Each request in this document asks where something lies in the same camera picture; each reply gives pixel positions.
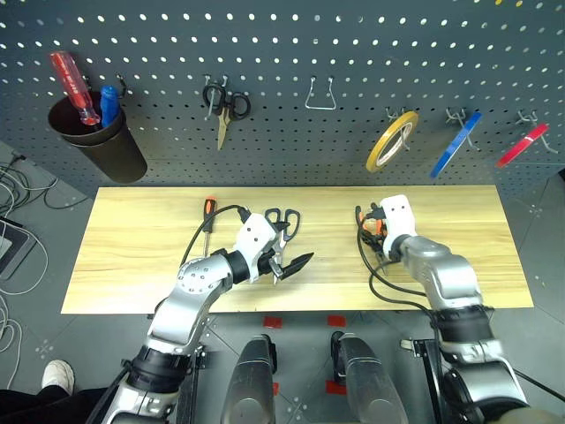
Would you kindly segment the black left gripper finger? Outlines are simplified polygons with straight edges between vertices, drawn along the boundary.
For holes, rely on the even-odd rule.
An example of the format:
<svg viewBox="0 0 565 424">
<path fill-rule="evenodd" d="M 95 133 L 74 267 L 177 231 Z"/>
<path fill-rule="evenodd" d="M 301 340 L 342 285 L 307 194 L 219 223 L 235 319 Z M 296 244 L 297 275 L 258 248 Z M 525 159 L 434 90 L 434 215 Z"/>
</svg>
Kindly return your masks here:
<svg viewBox="0 0 565 424">
<path fill-rule="evenodd" d="M 282 268 L 282 280 L 298 273 L 313 257 L 314 253 L 302 254 Z"/>
</svg>

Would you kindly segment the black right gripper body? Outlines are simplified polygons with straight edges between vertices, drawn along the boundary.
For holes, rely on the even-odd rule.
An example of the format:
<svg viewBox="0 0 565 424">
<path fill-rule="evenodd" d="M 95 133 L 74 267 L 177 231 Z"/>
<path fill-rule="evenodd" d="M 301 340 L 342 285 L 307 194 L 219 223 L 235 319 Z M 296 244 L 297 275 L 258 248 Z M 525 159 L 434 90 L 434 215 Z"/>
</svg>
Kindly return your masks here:
<svg viewBox="0 0 565 424">
<path fill-rule="evenodd" d="M 361 227 L 366 234 L 378 239 L 384 239 L 388 234 L 388 230 L 383 207 L 373 202 L 367 212 L 361 213 Z"/>
</svg>

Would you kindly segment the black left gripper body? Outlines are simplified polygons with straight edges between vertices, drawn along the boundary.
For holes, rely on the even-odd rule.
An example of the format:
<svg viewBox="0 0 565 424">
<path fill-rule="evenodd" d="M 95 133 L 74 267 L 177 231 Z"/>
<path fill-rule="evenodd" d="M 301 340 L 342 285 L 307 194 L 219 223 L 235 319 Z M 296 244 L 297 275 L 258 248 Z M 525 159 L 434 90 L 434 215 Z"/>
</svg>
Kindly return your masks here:
<svg viewBox="0 0 565 424">
<path fill-rule="evenodd" d="M 284 279 L 283 255 L 274 249 L 264 253 L 258 259 L 257 266 L 261 276 L 271 273 L 274 279 Z"/>
</svg>

